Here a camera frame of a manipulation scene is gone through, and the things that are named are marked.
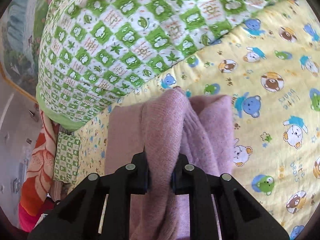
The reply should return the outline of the purple knit sweater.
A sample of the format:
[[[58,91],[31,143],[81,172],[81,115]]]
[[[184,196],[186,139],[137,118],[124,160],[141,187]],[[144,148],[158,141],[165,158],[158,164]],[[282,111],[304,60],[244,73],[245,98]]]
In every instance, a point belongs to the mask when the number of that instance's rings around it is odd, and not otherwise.
[[[207,174],[232,171],[233,113],[231,97],[188,98],[176,87],[161,96],[126,107],[114,107],[109,117],[105,173],[145,152],[151,189],[131,198],[130,239],[188,239],[189,199],[170,187],[180,154]]]

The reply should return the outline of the green checkered pillow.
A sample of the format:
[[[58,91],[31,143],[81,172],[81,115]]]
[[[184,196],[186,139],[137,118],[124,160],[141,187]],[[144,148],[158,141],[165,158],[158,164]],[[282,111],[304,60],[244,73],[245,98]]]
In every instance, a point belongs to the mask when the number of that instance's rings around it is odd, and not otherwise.
[[[79,168],[80,137],[59,132],[53,178],[65,184],[76,184]]]

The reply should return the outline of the red white floral blanket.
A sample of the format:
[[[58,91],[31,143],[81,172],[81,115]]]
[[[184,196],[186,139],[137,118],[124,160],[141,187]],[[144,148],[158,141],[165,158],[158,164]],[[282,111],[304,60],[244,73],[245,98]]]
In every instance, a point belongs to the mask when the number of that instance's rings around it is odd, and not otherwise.
[[[31,153],[18,205],[20,227],[25,232],[31,232],[41,215],[54,207],[54,202],[47,198],[47,194],[53,184],[59,125],[43,111],[40,111],[40,118],[42,127]]]

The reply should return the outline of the yellow bear print bedsheet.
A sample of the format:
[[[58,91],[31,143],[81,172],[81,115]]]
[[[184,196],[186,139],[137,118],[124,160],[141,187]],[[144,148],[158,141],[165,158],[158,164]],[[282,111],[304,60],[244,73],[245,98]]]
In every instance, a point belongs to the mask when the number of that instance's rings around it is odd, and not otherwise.
[[[300,239],[319,205],[319,21],[306,0],[266,7],[118,101],[180,86],[232,98],[233,176]]]

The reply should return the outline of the green checkered quilt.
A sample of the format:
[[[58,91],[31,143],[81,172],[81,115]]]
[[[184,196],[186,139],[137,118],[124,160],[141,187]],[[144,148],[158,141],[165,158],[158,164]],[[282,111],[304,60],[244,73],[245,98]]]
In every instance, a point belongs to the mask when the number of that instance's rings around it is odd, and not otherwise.
[[[281,0],[51,0],[36,98],[76,130],[108,105]]]

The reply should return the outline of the framed landscape painting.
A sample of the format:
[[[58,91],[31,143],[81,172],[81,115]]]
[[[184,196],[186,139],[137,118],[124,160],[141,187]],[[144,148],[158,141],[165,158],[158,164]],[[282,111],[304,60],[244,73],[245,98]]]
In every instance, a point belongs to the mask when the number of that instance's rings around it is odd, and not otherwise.
[[[11,0],[1,9],[1,76],[35,100],[41,37],[52,0]]]

